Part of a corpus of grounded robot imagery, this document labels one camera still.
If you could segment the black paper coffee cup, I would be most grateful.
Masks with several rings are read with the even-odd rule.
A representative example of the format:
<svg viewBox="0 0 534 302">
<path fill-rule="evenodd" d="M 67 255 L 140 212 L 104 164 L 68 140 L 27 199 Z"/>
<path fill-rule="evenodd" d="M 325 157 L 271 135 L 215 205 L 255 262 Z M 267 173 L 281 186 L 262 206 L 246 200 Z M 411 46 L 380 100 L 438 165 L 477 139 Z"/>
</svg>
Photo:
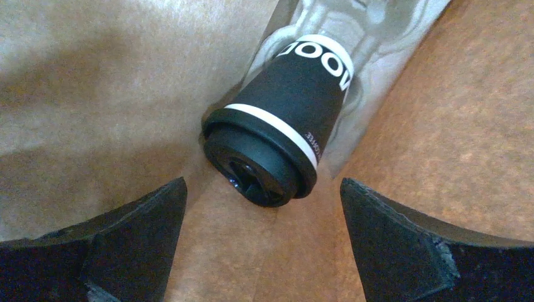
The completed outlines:
<svg viewBox="0 0 534 302">
<path fill-rule="evenodd" d="M 275 127 L 317 171 L 353 75 L 350 56 L 337 41 L 304 35 L 281 49 L 222 108 L 249 113 Z"/>
</svg>

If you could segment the single brown cup carrier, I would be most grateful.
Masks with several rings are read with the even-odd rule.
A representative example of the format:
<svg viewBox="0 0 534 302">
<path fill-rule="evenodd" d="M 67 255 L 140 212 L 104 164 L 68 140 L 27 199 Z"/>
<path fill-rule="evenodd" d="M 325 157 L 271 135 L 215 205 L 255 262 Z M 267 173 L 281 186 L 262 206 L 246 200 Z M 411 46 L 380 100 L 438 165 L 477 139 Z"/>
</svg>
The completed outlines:
<svg viewBox="0 0 534 302">
<path fill-rule="evenodd" d="M 335 176 L 446 6 L 446 1 L 280 1 L 244 80 L 251 81 L 275 53 L 306 34 L 327 36 L 345 48 L 355 73 L 322 155 Z"/>
</svg>

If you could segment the black plastic cup lid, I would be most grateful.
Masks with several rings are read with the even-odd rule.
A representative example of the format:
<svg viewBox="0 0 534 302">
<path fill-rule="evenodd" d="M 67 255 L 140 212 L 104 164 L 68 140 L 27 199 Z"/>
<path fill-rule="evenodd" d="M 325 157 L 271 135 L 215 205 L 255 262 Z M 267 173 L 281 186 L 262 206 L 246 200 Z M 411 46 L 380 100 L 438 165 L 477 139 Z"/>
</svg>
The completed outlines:
<svg viewBox="0 0 534 302">
<path fill-rule="evenodd" d="M 216 109 L 202 124 L 209 162 L 250 202 L 267 208 L 304 198 L 317 171 L 286 135 L 236 109 Z"/>
</svg>

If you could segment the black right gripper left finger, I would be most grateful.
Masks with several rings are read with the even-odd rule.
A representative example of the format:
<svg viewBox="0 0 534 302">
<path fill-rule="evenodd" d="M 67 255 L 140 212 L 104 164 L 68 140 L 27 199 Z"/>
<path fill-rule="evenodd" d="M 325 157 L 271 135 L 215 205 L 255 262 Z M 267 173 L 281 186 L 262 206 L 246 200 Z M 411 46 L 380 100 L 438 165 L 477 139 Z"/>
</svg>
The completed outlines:
<svg viewBox="0 0 534 302">
<path fill-rule="evenodd" d="M 1 243 L 2 301 L 162 301 L 185 214 L 177 178 L 35 239 Z"/>
</svg>

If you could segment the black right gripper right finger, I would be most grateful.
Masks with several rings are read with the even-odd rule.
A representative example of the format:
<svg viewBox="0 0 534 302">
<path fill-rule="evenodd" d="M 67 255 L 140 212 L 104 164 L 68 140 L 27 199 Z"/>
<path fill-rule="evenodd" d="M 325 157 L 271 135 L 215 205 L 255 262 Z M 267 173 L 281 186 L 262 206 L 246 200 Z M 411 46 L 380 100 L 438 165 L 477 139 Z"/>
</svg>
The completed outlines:
<svg viewBox="0 0 534 302">
<path fill-rule="evenodd" d="M 382 196 L 340 187 L 367 301 L 532 301 L 533 243 L 475 232 Z"/>
</svg>

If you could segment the brown paper takeout bag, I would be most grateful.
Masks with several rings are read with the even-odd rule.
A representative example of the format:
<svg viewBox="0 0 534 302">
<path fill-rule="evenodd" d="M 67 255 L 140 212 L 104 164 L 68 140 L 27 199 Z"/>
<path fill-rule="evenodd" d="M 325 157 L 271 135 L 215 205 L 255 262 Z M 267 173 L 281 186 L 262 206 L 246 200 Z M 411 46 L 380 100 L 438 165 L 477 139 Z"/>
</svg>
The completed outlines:
<svg viewBox="0 0 534 302">
<path fill-rule="evenodd" d="M 533 2 L 451 1 L 383 103 L 344 111 L 306 199 L 246 201 L 198 135 L 295 1 L 2 1 L 1 238 L 188 186 L 167 301 L 363 301 L 339 187 L 533 240 Z"/>
</svg>

